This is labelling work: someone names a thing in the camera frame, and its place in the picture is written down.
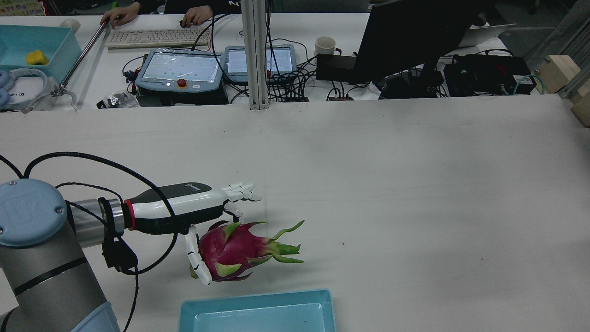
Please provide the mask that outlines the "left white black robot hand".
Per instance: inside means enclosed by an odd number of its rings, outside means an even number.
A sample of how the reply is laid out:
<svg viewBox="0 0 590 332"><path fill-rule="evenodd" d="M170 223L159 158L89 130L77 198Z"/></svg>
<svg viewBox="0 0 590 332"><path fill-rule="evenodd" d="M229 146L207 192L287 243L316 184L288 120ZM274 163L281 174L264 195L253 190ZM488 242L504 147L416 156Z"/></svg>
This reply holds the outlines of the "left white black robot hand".
<svg viewBox="0 0 590 332"><path fill-rule="evenodd" d="M162 197L149 189L122 205L126 208L124 225L150 235L181 233L191 271L204 284L212 282L212 275L200 255L196 224L219 218L224 212L238 221L243 212L235 202L260 201L253 183L235 183L221 189L198 182L187 182L159 188Z"/></svg>

